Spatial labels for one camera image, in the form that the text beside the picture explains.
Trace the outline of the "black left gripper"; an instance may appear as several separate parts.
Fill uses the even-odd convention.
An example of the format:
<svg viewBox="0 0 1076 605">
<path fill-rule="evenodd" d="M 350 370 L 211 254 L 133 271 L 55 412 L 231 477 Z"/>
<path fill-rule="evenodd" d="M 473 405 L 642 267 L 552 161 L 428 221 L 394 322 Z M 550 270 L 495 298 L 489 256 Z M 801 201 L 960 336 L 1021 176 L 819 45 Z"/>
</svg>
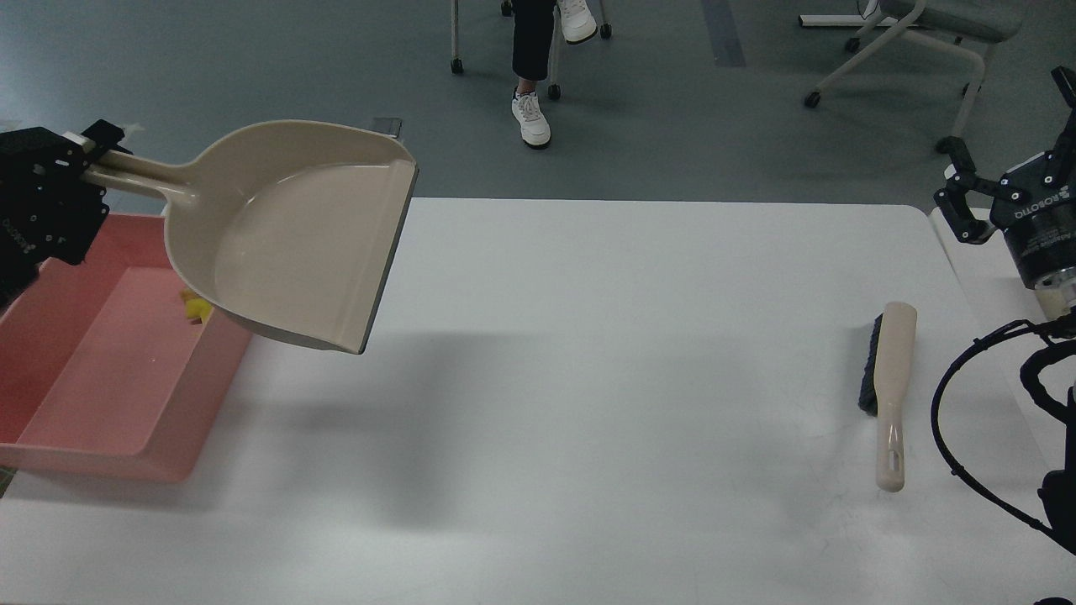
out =
<svg viewBox="0 0 1076 605">
<path fill-rule="evenodd" d="M 44 261 L 85 261 L 110 207 L 105 188 L 84 180 L 108 154 L 130 156 L 123 128 L 96 119 L 81 133 L 43 127 L 1 133 L 1 302 L 36 283 Z"/>
</svg>

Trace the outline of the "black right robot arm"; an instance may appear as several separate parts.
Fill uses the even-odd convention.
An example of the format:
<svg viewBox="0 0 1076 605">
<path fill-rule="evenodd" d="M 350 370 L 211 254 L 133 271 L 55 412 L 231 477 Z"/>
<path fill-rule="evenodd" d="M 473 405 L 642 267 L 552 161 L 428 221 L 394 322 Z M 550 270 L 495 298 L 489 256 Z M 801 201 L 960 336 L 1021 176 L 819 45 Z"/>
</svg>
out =
<svg viewBox="0 0 1076 605">
<path fill-rule="evenodd" d="M 931 432 L 964 486 L 1022 526 L 1073 554 L 1073 116 L 1052 146 L 996 179 L 979 175 L 963 140 L 948 137 L 944 187 L 931 214 L 946 261 L 988 332 L 942 376 L 931 398 Z M 964 424 L 985 450 L 1011 462 L 1019 445 L 1044 467 L 1034 500 L 1044 518 L 1019 509 L 975 477 L 942 436 L 942 402 L 955 374 L 983 354 L 999 364 L 1015 418 L 996 428 Z M 1054 463 L 1049 470 L 1047 464 Z"/>
</svg>

